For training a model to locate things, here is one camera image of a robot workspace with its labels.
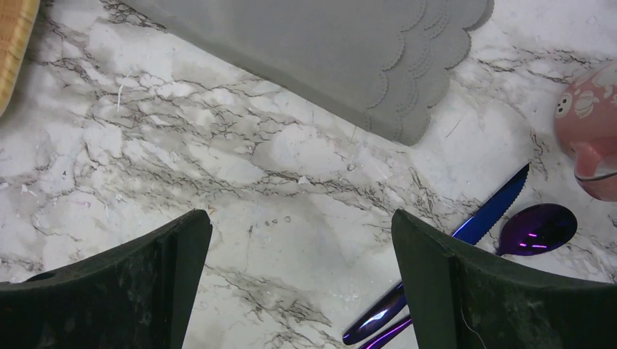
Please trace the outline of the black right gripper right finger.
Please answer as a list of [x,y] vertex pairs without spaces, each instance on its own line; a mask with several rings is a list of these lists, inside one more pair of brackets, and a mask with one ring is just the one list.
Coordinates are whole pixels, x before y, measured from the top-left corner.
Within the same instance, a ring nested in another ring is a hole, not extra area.
[[614,348],[616,286],[529,268],[405,210],[394,251],[420,348]]

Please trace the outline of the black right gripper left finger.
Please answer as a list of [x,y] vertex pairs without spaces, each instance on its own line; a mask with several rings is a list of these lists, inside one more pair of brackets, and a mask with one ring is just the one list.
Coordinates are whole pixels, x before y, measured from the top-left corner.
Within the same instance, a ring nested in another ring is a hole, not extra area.
[[181,348],[212,235],[194,209],[79,262],[1,284],[3,348]]

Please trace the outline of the grey scalloped cloth placemat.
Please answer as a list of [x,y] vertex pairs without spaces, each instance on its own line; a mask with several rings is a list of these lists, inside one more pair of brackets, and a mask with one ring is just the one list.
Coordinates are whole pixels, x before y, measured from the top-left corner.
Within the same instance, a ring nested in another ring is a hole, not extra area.
[[130,1],[169,32],[387,140],[415,145],[492,1]]

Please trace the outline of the woven yellow wicker tray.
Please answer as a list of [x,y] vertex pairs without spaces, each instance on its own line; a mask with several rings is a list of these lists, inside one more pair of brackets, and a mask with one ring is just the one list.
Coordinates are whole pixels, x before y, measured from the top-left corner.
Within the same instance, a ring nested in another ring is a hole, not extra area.
[[1,116],[12,98],[39,0],[1,0]]

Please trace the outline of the purple iridescent knife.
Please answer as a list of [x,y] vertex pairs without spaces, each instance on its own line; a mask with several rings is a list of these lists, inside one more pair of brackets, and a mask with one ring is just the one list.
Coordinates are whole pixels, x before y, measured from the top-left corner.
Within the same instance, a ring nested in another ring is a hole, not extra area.
[[[530,165],[524,165],[493,196],[491,196],[470,218],[463,222],[452,234],[453,238],[475,245],[500,220],[513,204],[528,177]],[[405,316],[387,329],[383,329],[403,308],[407,299],[403,283],[399,282],[366,310],[344,333],[343,343],[362,348],[382,348],[412,323]]]

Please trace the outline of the purple iridescent spoon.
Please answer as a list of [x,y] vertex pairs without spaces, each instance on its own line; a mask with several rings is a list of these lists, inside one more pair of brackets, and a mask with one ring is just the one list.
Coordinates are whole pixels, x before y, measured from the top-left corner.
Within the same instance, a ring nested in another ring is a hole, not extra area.
[[[559,204],[536,204],[515,214],[501,230],[495,255],[531,256],[555,250],[574,237],[578,229],[576,216]],[[388,292],[365,316],[347,331],[345,338],[356,335],[366,340],[362,348],[382,348],[411,325],[405,316],[394,325],[378,333],[407,305],[402,286]]]

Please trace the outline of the pink patterned cup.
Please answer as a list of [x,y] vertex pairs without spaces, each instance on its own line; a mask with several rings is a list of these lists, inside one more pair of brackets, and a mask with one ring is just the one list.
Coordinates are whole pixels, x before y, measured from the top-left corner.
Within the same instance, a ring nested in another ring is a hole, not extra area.
[[591,197],[616,201],[616,62],[576,77],[557,101],[554,131]]

